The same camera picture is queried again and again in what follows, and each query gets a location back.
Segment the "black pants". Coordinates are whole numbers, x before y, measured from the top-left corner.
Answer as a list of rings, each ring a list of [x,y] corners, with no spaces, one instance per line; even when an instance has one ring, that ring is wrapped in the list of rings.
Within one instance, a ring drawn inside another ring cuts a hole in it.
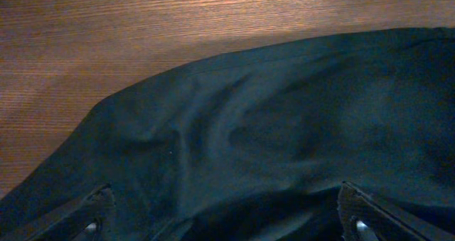
[[[454,232],[454,30],[311,38],[106,97],[1,200],[1,234],[106,188],[103,240],[340,240],[345,182]]]

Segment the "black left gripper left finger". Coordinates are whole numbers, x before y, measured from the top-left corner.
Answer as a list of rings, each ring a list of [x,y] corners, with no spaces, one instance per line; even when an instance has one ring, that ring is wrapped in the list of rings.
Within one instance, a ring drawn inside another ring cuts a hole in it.
[[[113,240],[116,201],[111,185],[85,195],[27,224],[24,240]]]

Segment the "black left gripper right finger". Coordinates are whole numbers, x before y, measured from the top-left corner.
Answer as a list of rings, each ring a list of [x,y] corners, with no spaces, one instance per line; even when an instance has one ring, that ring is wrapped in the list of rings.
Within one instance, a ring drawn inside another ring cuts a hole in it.
[[[345,241],[452,241],[454,233],[433,225],[359,186],[344,182],[338,216]]]

